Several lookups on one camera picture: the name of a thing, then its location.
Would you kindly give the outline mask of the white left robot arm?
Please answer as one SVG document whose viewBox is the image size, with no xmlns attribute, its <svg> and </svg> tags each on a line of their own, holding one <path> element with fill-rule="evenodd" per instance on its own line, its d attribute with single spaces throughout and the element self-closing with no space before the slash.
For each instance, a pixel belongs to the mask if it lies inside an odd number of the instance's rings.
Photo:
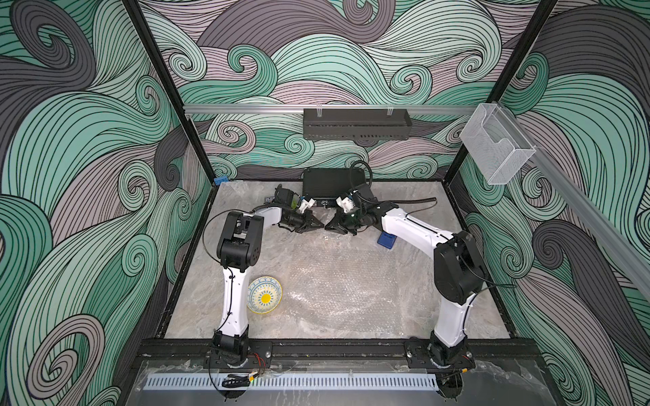
<svg viewBox="0 0 650 406">
<path fill-rule="evenodd" d="M 217 355 L 229 363 L 242 364 L 249 350 L 249 269 L 262 254 L 264 232 L 282 225 L 292 232 L 306 233 L 323 228 L 324 224 L 311 209 L 300 212 L 282 203 L 267 203 L 250 211 L 231 209 L 225 215 L 216 253 L 211 256 L 222 268 L 224 280 L 222 320 L 213 333 L 212 343 Z"/>
</svg>

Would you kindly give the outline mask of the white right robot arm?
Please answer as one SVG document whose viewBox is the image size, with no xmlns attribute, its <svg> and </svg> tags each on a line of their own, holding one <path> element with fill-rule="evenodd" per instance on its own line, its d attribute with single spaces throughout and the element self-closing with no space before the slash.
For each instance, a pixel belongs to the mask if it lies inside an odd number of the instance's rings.
<svg viewBox="0 0 650 406">
<path fill-rule="evenodd" d="M 487 285 L 482 255 L 471 233 L 452 233 L 425 223 L 391 202 L 367 209 L 340 208 L 325 229 L 340 234 L 358 234 L 374 227 L 418 248 L 433 261 L 435 287 L 440 295 L 438 320 L 429 353 L 436 365 L 452 365 L 465 354 L 465 325 L 471 306 Z"/>
</svg>

